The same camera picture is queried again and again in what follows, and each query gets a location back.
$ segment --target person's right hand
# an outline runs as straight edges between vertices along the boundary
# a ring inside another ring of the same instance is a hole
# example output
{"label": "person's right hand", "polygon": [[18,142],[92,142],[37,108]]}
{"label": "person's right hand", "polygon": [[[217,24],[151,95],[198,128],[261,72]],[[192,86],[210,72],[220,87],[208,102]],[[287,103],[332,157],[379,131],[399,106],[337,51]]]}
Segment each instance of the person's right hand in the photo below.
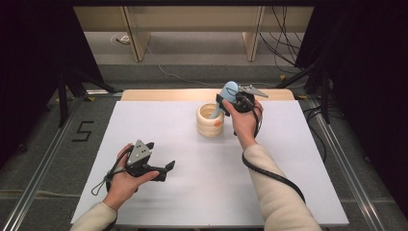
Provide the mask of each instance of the person's right hand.
{"label": "person's right hand", "polygon": [[[228,100],[222,100],[222,104],[225,109],[230,113],[232,117],[232,125],[234,131],[237,134],[242,149],[246,149],[249,145],[257,143],[254,138],[256,130],[256,120],[252,112],[239,113],[235,110],[234,106]],[[262,119],[262,111],[264,108],[255,100],[255,113],[259,119]]]}

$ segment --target black backdrop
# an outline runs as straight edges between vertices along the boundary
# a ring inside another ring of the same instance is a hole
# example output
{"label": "black backdrop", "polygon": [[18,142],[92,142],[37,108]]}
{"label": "black backdrop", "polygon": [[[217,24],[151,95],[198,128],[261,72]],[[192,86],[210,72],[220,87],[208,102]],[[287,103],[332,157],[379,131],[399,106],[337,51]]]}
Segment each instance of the black backdrop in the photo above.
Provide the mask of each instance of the black backdrop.
{"label": "black backdrop", "polygon": [[25,142],[59,75],[73,77],[68,68],[103,82],[72,8],[30,0],[0,3],[0,167]]}
{"label": "black backdrop", "polygon": [[334,92],[365,153],[408,218],[408,15],[371,1],[338,65]]}

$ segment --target gray floor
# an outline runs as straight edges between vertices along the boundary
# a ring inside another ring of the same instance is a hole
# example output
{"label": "gray floor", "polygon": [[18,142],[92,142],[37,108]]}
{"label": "gray floor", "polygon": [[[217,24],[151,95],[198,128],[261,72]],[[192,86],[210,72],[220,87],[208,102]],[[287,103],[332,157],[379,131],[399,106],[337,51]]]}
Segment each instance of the gray floor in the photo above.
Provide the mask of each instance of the gray floor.
{"label": "gray floor", "polygon": [[[255,62],[246,60],[241,34],[237,33],[155,33],[149,42],[150,51],[143,62],[135,63],[129,46],[115,42],[123,33],[87,33],[89,44],[105,81],[119,89],[184,89],[221,88],[228,80],[253,83],[257,88],[272,88],[280,83],[280,75],[292,74],[282,71],[297,71],[274,56],[260,42]],[[291,37],[293,43],[297,38]],[[281,45],[280,52],[291,58],[288,48]],[[293,94],[303,93],[301,80],[291,87]],[[306,110],[312,99],[300,100]],[[44,112],[36,128],[26,142],[26,153],[15,153],[0,170],[0,225],[6,224],[8,216],[30,184],[42,157],[58,132],[59,105],[55,95],[48,103],[49,112]],[[77,106],[75,116],[66,128],[64,139],[57,148],[50,166],[45,170],[38,192],[28,207],[19,230],[68,230],[70,218],[75,211],[79,196],[88,179],[90,169],[102,142],[118,96],[97,96],[92,100],[73,99],[71,109]],[[363,160],[364,151],[348,126],[346,119],[332,101],[331,128],[358,180],[378,213],[383,228],[377,230],[408,230],[408,223],[382,184],[375,169]],[[86,135],[77,134],[82,121],[93,121],[84,125],[91,131],[88,141],[75,142]],[[366,220],[347,179],[344,177],[336,154],[324,138],[317,118],[311,120],[327,148],[325,165],[333,185],[344,206],[350,224],[346,227],[330,227],[330,230],[374,230]],[[323,155],[323,145],[316,137],[316,144]],[[116,228],[116,230],[135,230]]]}

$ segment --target beige sleeve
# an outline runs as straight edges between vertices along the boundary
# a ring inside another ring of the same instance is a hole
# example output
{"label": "beige sleeve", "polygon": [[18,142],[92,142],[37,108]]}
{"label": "beige sleeve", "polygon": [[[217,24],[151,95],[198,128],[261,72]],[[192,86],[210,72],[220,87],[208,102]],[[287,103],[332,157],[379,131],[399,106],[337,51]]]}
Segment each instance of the beige sleeve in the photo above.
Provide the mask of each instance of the beige sleeve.
{"label": "beige sleeve", "polygon": [[71,231],[100,231],[115,221],[117,212],[104,202],[94,204],[72,225]]}
{"label": "beige sleeve", "polygon": [[[250,145],[243,155],[252,165],[286,177],[260,144]],[[265,230],[321,230],[295,190],[251,169],[249,174],[258,195]]]}

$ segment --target white board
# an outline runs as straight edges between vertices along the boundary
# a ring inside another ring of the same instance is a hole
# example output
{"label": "white board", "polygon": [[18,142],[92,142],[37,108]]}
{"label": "white board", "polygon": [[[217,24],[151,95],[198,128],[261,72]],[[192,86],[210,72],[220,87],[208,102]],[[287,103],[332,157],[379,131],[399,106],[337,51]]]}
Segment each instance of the white board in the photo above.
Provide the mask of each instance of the white board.
{"label": "white board", "polygon": [[[129,142],[155,142],[149,164],[175,160],[165,182],[148,182],[119,210],[116,224],[138,227],[263,226],[258,199],[242,163],[242,149],[232,121],[205,138],[196,131],[195,113],[204,101],[120,101],[97,153],[72,222],[106,195],[90,193]],[[347,225],[339,198],[297,101],[263,101],[258,143],[302,190],[320,225]]]}

